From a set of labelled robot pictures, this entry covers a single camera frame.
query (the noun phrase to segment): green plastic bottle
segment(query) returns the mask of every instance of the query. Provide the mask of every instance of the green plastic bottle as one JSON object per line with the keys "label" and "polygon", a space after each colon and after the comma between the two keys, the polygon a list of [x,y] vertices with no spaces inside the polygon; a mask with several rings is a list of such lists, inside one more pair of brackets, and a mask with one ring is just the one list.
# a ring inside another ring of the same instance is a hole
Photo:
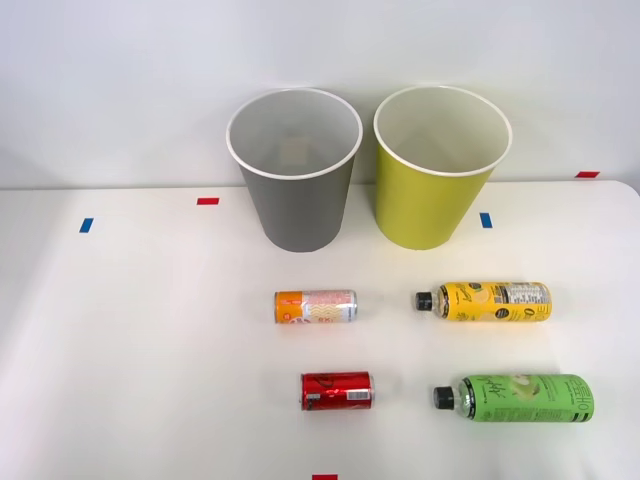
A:
{"label": "green plastic bottle", "polygon": [[472,375],[433,390],[435,407],[476,422],[586,422],[593,395],[577,375]]}

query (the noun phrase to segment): gray paper cup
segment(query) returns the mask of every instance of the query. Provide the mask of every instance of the gray paper cup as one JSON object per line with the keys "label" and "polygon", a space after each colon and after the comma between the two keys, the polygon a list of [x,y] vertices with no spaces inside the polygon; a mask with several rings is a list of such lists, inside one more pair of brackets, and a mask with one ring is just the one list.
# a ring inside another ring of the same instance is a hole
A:
{"label": "gray paper cup", "polygon": [[227,146],[269,240],[312,252],[335,238],[361,141],[353,107],[321,90],[267,93],[236,112]]}

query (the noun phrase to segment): yellow paper cup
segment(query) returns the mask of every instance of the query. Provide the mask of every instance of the yellow paper cup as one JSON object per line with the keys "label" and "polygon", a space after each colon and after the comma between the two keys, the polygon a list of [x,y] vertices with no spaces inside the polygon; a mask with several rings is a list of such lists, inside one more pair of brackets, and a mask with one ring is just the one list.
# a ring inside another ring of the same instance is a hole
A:
{"label": "yellow paper cup", "polygon": [[389,240],[426,250],[449,240],[511,147],[494,104],[456,87],[411,87],[380,104],[376,221]]}

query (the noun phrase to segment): paper cup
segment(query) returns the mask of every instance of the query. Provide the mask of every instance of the paper cup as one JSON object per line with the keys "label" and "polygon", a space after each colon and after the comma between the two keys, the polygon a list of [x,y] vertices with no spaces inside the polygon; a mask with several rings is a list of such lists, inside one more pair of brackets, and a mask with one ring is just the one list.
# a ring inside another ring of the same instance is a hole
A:
{"label": "paper cup", "polygon": [[343,99],[310,88],[279,90],[242,106],[227,146],[240,165],[267,237],[311,252],[340,231],[362,122]]}
{"label": "paper cup", "polygon": [[376,221],[392,242],[446,242],[511,147],[511,125],[491,102],[455,87],[412,87],[376,111]]}

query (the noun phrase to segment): green bottle label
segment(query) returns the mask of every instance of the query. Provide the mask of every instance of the green bottle label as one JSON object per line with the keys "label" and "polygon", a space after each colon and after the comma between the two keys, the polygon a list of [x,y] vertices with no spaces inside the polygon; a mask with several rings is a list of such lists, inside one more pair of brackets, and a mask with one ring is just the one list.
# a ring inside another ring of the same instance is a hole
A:
{"label": "green bottle label", "polygon": [[586,422],[593,395],[576,375],[473,375],[465,378],[476,422]]}

